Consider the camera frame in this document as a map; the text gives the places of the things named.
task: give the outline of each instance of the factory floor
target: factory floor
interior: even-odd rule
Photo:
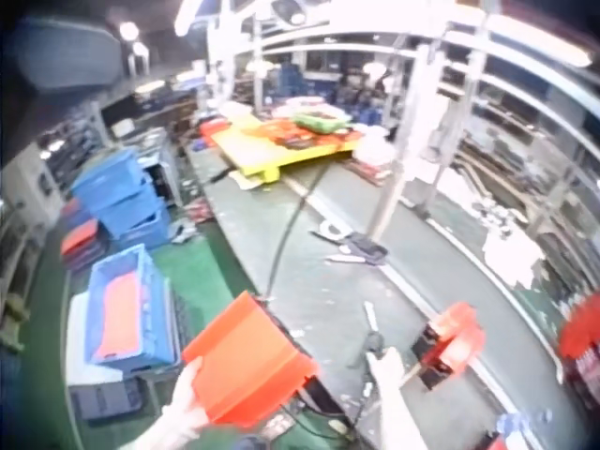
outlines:
[[[241,291],[252,287],[229,249],[218,226],[201,226],[202,236],[183,246],[166,246],[152,256],[159,270],[171,279],[175,291],[187,307],[188,327],[201,331]],[[29,297],[31,320],[22,330],[22,402],[15,431],[20,439],[6,448],[77,449],[68,413],[68,395],[62,376],[65,322],[68,299],[83,291],[86,274],[70,277],[59,261],[61,233],[53,231],[41,257],[34,286]],[[157,384],[162,404],[171,399],[173,381]],[[130,442],[154,421],[148,401],[141,411],[102,424],[78,421],[77,430],[85,449],[114,449]],[[323,421],[302,417],[304,424],[323,432]],[[231,449],[237,433],[232,429],[207,429],[188,448]],[[275,448],[339,448],[294,427],[277,441]]]

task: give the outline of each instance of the hand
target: hand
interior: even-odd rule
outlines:
[[[172,391],[171,405],[165,407],[164,412],[171,417],[177,417],[182,425],[193,431],[199,431],[208,425],[206,411],[198,403],[191,386],[202,365],[203,359],[199,356],[184,367]]]
[[[367,353],[368,366],[379,387],[397,388],[404,376],[404,365],[400,353],[394,347],[384,351],[383,358],[377,359],[373,353]]]

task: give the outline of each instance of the orange plastic tray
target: orange plastic tray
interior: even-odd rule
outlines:
[[[88,220],[83,225],[80,225],[67,234],[60,247],[60,254],[65,256],[70,251],[73,251],[77,246],[85,244],[87,241],[94,239],[97,232],[98,221],[94,218]]]
[[[183,351],[188,363],[202,356],[192,386],[214,424],[251,428],[317,373],[247,292]]]
[[[104,292],[104,328],[96,356],[135,352],[140,348],[140,283],[135,272],[115,278]]]

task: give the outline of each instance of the orange plastic part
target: orange plastic part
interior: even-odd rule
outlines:
[[[192,387],[214,424],[251,428],[317,374],[247,292],[209,323],[183,351],[202,356]]]
[[[472,324],[458,333],[446,346],[439,360],[446,364],[453,375],[462,373],[471,361],[483,350],[486,333],[479,325]]]
[[[63,239],[60,247],[60,254],[65,256],[67,253],[73,251],[78,246],[81,246],[91,239],[96,237],[98,232],[98,221],[94,218],[88,220],[84,224],[72,230]]]
[[[206,144],[210,147],[213,147],[217,144],[211,139],[211,136],[229,128],[230,126],[231,124],[225,119],[218,118],[209,120],[208,122],[204,122],[200,125],[200,134],[204,137]]]
[[[96,356],[135,352],[140,348],[140,283],[135,272],[111,281],[104,292],[104,327]]]
[[[440,337],[440,341],[447,341],[475,321],[475,309],[467,303],[458,302],[429,322],[429,326]]]

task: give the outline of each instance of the stacked blue crates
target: stacked blue crates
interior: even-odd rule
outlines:
[[[84,172],[72,191],[119,247],[142,243],[154,248],[168,241],[165,203],[138,163],[135,149],[122,150]]]
[[[278,96],[283,98],[303,96],[306,91],[300,68],[295,64],[282,64],[277,76]]]
[[[140,289],[139,323],[119,323],[138,328],[138,345],[134,351],[98,354],[105,330],[105,293],[118,277],[135,274]],[[130,247],[96,262],[88,285],[89,304],[85,326],[85,362],[115,368],[130,373],[156,366],[172,365],[173,349],[171,317],[165,303],[165,279],[157,270],[144,245]]]

